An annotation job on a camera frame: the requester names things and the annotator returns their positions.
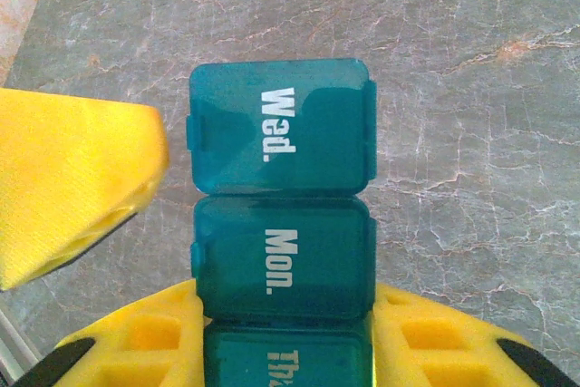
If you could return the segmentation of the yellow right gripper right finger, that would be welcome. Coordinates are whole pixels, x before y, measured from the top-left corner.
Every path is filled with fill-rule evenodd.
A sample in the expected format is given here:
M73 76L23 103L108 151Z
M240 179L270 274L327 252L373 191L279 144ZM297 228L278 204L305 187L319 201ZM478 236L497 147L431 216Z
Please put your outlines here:
M573 386L521 336L460 310L378 284L375 386Z

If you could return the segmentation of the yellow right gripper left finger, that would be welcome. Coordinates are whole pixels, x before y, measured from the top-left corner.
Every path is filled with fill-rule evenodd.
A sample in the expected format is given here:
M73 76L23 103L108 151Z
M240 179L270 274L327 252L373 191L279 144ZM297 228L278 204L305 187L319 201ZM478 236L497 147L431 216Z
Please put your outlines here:
M141 298L64 337L26 386L203 386L203 304L196 281Z

